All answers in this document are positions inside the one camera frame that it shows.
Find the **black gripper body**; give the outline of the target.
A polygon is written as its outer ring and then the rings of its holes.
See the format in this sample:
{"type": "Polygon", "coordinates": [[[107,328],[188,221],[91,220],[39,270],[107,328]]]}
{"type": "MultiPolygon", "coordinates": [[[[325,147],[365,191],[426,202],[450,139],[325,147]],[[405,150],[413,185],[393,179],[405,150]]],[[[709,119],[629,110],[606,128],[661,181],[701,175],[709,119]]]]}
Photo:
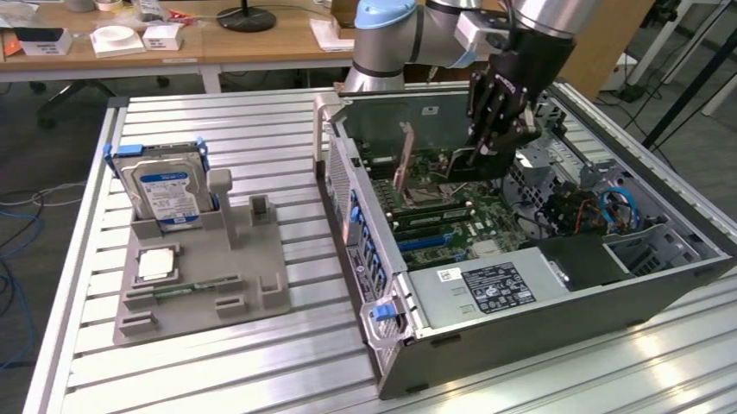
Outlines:
{"type": "Polygon", "coordinates": [[[494,90],[506,88],[513,96],[524,93],[524,105],[537,103],[541,93],[552,85],[576,48],[574,38],[560,38],[528,28],[518,28],[513,34],[504,30],[488,34],[486,41],[501,52],[489,57],[489,69],[482,86],[492,85],[492,92],[480,91],[481,98],[492,97],[494,90]]]}

